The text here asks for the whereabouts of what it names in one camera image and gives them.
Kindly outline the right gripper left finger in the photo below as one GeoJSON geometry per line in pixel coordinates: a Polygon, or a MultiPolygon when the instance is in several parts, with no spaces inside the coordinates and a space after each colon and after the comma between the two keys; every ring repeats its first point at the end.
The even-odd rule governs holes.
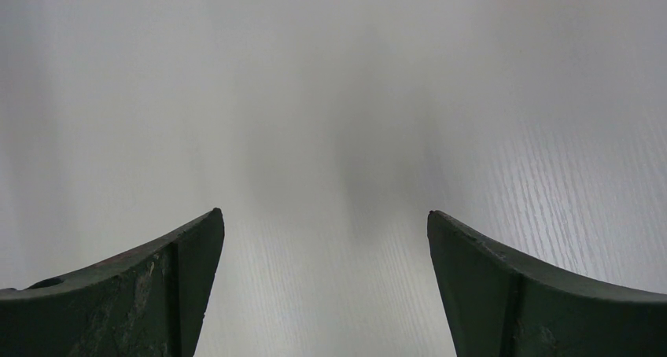
{"type": "Polygon", "coordinates": [[[126,252],[1,291],[4,356],[192,356],[223,250],[219,209],[126,252]]]}

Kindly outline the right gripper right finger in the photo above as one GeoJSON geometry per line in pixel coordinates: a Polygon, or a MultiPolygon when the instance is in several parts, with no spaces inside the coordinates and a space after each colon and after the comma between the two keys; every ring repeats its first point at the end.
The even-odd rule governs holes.
{"type": "Polygon", "coordinates": [[[459,356],[663,356],[666,297],[601,282],[429,213],[427,236],[459,356]]]}

